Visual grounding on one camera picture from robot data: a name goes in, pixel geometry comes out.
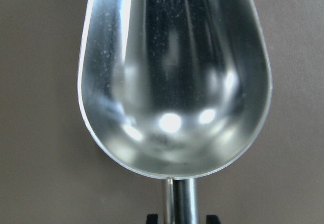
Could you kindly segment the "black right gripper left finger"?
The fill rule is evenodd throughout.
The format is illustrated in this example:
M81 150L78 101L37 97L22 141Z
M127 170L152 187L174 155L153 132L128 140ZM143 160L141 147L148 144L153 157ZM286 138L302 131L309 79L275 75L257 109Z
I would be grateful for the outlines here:
M159 212L150 212L146 216L146 224L159 224Z

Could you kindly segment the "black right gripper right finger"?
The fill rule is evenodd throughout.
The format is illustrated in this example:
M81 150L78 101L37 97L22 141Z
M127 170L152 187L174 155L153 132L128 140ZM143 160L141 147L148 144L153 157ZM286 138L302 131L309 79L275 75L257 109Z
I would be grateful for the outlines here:
M219 224L217 210L210 208L206 211L206 224Z

